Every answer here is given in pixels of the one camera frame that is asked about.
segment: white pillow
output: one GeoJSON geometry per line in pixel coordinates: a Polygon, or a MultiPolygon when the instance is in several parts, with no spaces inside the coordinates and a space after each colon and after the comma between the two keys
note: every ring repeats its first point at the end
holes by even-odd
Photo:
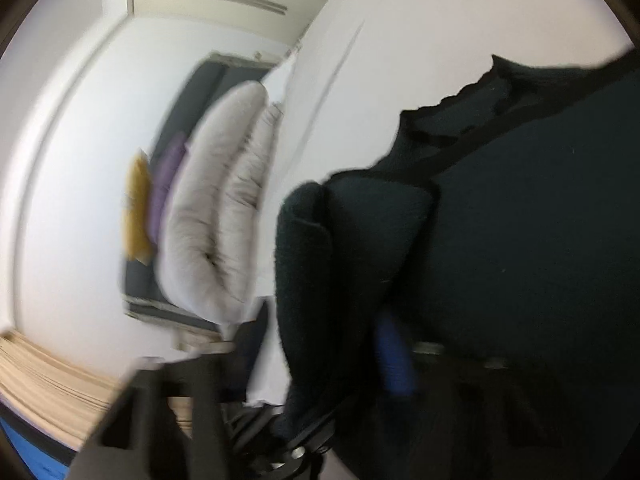
{"type": "Polygon", "coordinates": [[[245,82],[205,113],[172,186],[160,233],[162,292],[177,306],[222,325],[241,321],[244,304],[226,292],[215,265],[220,193],[266,101],[263,85],[245,82]]]}
{"type": "Polygon", "coordinates": [[[249,300],[254,278],[258,201],[281,116],[278,104],[264,108],[223,185],[217,267],[226,293],[241,303],[249,300]]]}

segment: white wall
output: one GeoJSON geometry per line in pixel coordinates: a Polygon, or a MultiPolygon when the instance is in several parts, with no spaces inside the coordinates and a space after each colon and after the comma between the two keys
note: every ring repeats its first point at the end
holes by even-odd
{"type": "MultiPolygon", "coordinates": [[[[389,147],[401,110],[457,93],[491,67],[491,54],[532,66],[596,64],[632,46],[603,0],[329,0],[303,38],[281,160],[297,148],[293,140],[356,33],[314,127],[340,146],[336,168],[375,161],[389,147]],[[363,142],[350,131],[390,134],[363,142]]],[[[299,166],[308,164],[324,176],[326,158],[309,149],[299,166]]]]}
{"type": "Polygon", "coordinates": [[[127,167],[153,146],[190,72],[209,52],[282,56],[253,34],[133,18],[82,78],[51,133],[19,259],[20,330],[54,354],[120,376],[139,356],[184,357],[172,332],[124,315],[120,215],[127,167]]]}
{"type": "Polygon", "coordinates": [[[42,86],[101,13],[101,0],[39,0],[2,55],[0,187],[14,142],[42,86]]]}

